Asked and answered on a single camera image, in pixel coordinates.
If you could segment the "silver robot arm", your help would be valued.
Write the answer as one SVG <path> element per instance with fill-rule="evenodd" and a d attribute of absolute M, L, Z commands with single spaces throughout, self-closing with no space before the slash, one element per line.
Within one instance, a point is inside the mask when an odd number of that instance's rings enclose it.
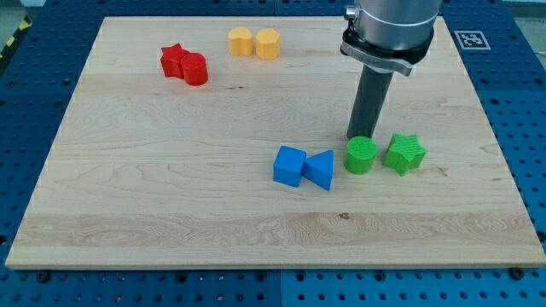
<path fill-rule="evenodd" d="M 355 0 L 340 52 L 378 73 L 410 75 L 434 36 L 441 0 Z"/>

